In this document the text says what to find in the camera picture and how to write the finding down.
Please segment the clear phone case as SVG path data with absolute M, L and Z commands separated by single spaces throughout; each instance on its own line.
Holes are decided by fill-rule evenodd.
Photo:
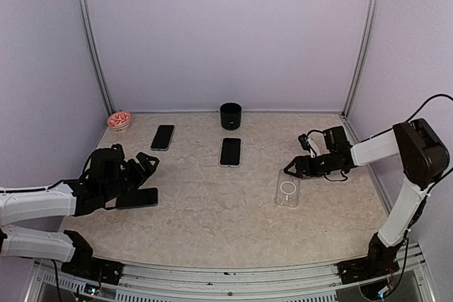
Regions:
M 281 207 L 295 208 L 299 205 L 300 179 L 280 169 L 277 177 L 275 203 Z

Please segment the black phone bottom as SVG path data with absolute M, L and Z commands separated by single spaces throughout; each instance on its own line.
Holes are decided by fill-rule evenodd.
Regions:
M 159 191 L 155 187 L 136 190 L 133 193 L 121 195 L 116 199 L 116 209 L 136 209 L 154 207 L 159 203 Z

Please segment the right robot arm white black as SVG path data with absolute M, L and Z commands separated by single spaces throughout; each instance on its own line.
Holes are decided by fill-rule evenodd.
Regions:
M 419 219 L 425 203 L 450 164 L 449 151 L 424 118 L 394 124 L 388 130 L 352 144 L 343 126 L 322 130 L 326 152 L 321 153 L 310 133 L 299 136 L 307 151 L 284 169 L 294 178 L 325 178 L 338 172 L 346 176 L 352 169 L 398 158 L 401 189 L 387 220 L 372 236 L 366 257 L 359 268 L 375 277 L 394 262 L 396 253 Z

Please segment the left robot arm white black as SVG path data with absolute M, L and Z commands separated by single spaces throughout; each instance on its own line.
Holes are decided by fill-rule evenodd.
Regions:
M 127 160 L 122 145 L 96 149 L 76 179 L 46 187 L 1 189 L 1 256 L 40 258 L 71 263 L 84 277 L 99 270 L 89 243 L 75 231 L 49 232 L 18 226 L 47 217 L 78 217 L 104 209 L 129 196 L 156 172 L 157 157 L 139 152 Z

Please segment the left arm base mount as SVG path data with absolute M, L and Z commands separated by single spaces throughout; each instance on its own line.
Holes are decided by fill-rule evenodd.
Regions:
M 112 260 L 92 257 L 87 264 L 80 265 L 72 262 L 63 262 L 61 271 L 75 277 L 96 281 L 101 284 L 119 284 L 124 264 Z

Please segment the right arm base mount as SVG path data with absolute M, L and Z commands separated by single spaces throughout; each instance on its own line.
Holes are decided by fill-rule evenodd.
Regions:
M 397 261 L 390 261 L 390 263 L 379 266 L 371 263 L 366 257 L 341 261 L 337 264 L 337 268 L 342 284 L 386 276 L 400 269 Z

